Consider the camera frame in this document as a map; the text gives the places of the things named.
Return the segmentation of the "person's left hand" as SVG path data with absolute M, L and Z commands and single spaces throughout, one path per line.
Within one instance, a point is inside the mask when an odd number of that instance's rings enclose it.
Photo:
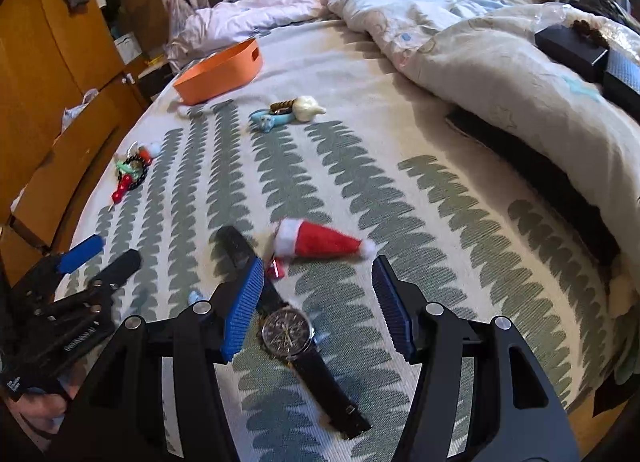
M 44 445 L 53 439 L 60 428 L 68 404 L 78 393 L 78 383 L 65 381 L 62 386 L 70 399 L 65 399 L 57 393 L 35 392 L 24 393 L 18 401 L 13 401 L 1 394 L 12 418 L 35 444 Z

